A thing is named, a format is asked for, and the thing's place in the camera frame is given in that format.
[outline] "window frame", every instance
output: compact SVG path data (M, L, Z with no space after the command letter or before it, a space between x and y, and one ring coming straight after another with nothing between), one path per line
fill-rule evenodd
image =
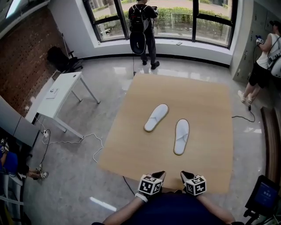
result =
M122 10L121 0L114 0L117 15L109 16L109 17L106 17L106 18L100 19L100 20L95 19L89 1L90 0L83 0L83 3L84 3L85 9L87 11L88 17L90 19L91 25L94 29L94 32L96 34L96 37L97 37L98 41L107 42L107 41L114 41L114 40L128 40L130 38L129 32L128 32L128 27L126 25L126 20L125 20L125 17L124 17L124 12ZM190 39L190 38L181 38L181 37L174 37L174 36L156 36L155 38L156 39L161 38L161 39L188 40L188 41L192 41L192 42L200 42L200 43L205 43L205 44L211 44L211 45L215 45L215 46L230 49L232 39L233 39L234 30L235 30L235 25L236 25L237 8L238 8L238 0L232 0L231 19L228 20L228 19L221 18L220 16L217 16L217 15L212 16L212 15L199 13L199 0L193 0L192 38ZM217 23L229 26L231 28L231 30L230 30L230 36L229 36L228 44L223 45L223 44L208 42L208 41L204 41L204 40L196 40L197 19L204 19L204 20L213 21L213 22L217 22ZM97 25L101 24L101 23L105 23L105 22L115 21L115 20L120 20L125 38L115 38L115 39L109 39L109 40L102 40L101 35L98 31Z

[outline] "black chair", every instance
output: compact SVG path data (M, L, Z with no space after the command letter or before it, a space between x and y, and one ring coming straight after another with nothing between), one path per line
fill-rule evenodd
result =
M58 71L62 73L72 73L78 69L83 69L81 60L77 57L73 57L73 52L69 52L72 58L68 58L59 47L52 47L48 51L47 60L53 64Z

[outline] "white desk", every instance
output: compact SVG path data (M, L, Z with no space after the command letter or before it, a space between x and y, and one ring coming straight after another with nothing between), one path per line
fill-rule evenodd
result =
M46 96L44 97L43 101L41 102L37 112L43 116L49 117L53 119L54 124L59 127L62 131L66 132L66 130L69 130L70 132L74 133L80 138L83 138L84 136L76 132L74 129L72 129L69 125L61 121L57 115L59 110L61 109L64 101L68 97L69 93L72 92L79 101L82 101L73 91L72 88L74 85L81 81L85 88L89 91L90 95L97 101L99 104L100 101L98 98L96 98L93 94L93 92L89 89L87 86L87 82L85 81L85 78L82 75L82 72L75 72L75 73L63 73L61 74L56 81L53 83L52 87L49 89L59 89L57 95L53 99L47 99Z

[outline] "black backpack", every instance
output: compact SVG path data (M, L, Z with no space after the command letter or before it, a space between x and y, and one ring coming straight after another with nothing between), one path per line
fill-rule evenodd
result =
M130 17L130 31L131 32L140 32L143 33L148 28L149 20L145 16L145 9L147 5L137 8L136 5L133 5L133 13Z

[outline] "desk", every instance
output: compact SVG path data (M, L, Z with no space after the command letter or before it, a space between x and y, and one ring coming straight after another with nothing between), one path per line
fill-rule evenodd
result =
M152 111L165 103L169 113L155 130L144 131ZM233 134L228 87L223 84L137 74L108 134L101 168L139 181L142 174L166 171L164 187L183 189L181 171L203 175L207 190L226 193L232 172ZM179 119L189 122L181 156L173 153Z
M98 98L96 98L93 94L93 92L89 89L89 87L86 84L85 78L82 75L82 72L75 72L75 73L63 73L61 74L56 81L53 83L52 87L49 89L59 89L57 95L53 99L47 99L46 97L41 102L37 112L43 116L49 117L53 119L53 122L57 127L59 127L62 131L66 132L66 130L69 130L70 132L74 133L80 138L83 138L84 136L76 132L74 129L72 129L70 126L68 126L66 123L61 121L57 115L59 110L61 109L64 101L72 91L72 88L75 86L75 84L78 81L81 81L85 88L89 91L90 95L96 100L96 102L99 104L100 101Z

